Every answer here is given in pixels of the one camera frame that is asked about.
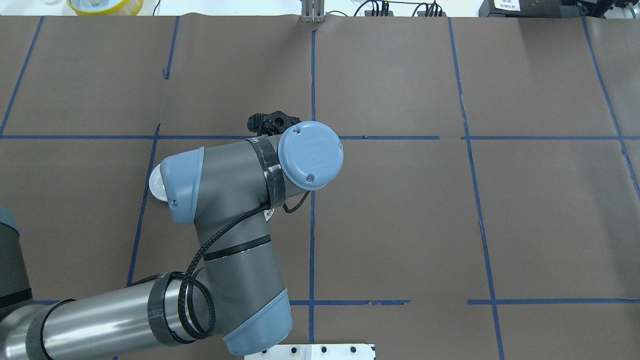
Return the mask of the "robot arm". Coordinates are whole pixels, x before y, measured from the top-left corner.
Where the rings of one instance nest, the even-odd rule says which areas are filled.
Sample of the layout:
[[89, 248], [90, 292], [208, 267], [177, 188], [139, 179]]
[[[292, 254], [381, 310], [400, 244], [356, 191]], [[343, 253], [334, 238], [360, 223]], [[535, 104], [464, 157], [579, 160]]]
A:
[[292, 328], [265, 211], [294, 208], [339, 174], [344, 148], [320, 121], [166, 157], [150, 174], [199, 249], [185, 271], [83, 300], [34, 302], [13, 214], [1, 208], [1, 358], [93, 360], [222, 335], [229, 353], [276, 346]]

